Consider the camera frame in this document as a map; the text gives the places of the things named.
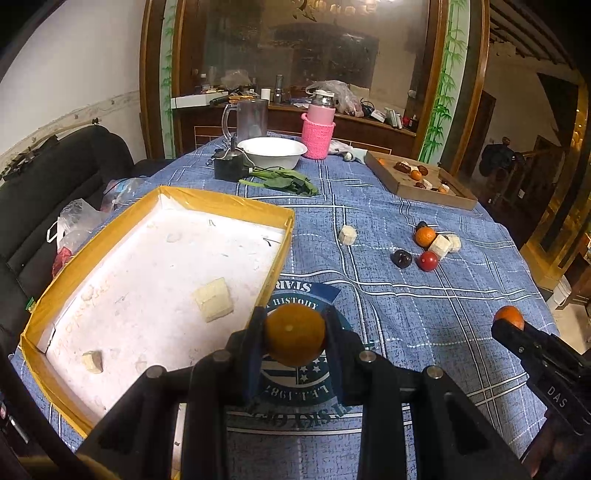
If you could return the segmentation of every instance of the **bucket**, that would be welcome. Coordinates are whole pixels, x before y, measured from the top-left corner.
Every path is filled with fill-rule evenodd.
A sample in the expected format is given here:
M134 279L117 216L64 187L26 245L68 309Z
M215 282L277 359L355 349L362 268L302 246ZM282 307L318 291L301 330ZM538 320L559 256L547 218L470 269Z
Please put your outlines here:
M564 305L564 302L569 298L571 293L570 283L566 277L563 276L558 282L558 285L554 288L552 296L546 301L546 305L550 310L556 310L558 307Z

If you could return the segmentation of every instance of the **white bowl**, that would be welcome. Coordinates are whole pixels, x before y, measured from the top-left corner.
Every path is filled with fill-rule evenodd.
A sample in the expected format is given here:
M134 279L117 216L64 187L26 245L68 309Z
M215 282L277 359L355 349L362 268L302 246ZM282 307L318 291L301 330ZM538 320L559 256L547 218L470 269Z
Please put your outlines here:
M281 167L293 170L300 155L308 151L302 142L281 137L257 137L242 140L238 148L259 168Z

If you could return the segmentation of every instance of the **green vegetable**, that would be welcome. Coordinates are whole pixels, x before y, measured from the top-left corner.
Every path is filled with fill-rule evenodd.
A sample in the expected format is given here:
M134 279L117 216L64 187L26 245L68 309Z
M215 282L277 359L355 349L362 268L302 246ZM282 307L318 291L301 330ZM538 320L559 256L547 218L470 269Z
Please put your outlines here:
M295 193L306 197L318 195L318 188L316 188L310 179L294 170L287 170L285 168L255 168L251 176L261 179L263 182L242 179L240 183L251 187L266 187L268 189Z

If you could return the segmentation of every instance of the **yellow tape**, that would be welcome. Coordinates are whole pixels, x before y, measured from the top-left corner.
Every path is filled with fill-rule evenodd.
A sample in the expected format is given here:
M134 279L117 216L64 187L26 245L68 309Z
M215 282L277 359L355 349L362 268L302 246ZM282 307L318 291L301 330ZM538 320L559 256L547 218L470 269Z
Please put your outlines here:
M190 210L285 230L285 236L275 261L257 298L257 306L266 306L271 298L290 248L295 220L293 210L205 190L158 187L106 225L78 254L72 257L47 287L37 302L31 319L21 336L23 356L39 388L68 423L83 437L86 437L92 430L99 420L98 417L68 388L36 345L43 332L51 325L66 301L76 291L78 285L85 280L101 259L153 210L161 194L176 200Z

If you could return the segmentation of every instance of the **black sofa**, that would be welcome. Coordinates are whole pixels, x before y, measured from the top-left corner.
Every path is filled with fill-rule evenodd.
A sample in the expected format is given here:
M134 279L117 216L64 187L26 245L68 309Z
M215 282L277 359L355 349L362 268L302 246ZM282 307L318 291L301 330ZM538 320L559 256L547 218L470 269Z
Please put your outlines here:
M62 208L85 199L99 209L111 180L150 176L171 160L134 165L125 141L99 125L67 135L40 153L22 173L0 186L0 345L13 352L30 314L51 282L56 241L47 229Z

